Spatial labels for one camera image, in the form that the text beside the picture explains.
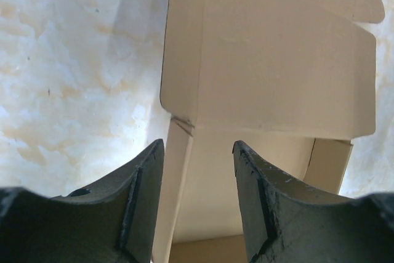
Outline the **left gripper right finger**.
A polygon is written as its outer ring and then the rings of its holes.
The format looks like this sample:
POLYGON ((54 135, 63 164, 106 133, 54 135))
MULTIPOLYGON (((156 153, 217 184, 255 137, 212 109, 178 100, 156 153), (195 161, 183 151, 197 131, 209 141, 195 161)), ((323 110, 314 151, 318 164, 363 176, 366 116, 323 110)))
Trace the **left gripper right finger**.
POLYGON ((249 262, 392 262, 393 194, 346 198, 233 146, 249 262))

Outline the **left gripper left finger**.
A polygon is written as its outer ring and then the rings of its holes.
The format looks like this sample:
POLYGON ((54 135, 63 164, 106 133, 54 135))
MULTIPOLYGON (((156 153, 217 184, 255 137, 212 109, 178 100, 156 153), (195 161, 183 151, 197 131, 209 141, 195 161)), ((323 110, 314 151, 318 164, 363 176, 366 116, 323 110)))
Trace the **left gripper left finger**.
POLYGON ((150 262, 164 164, 153 141, 67 196, 1 189, 2 262, 150 262))

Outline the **brown cardboard box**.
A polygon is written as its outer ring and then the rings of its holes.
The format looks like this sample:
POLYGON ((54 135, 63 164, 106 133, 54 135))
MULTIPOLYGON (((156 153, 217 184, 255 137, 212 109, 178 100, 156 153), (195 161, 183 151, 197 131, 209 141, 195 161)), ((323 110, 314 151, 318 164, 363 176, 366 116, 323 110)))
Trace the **brown cardboard box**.
POLYGON ((382 0, 169 0, 155 262, 249 262, 233 146, 339 195, 376 130, 382 0))

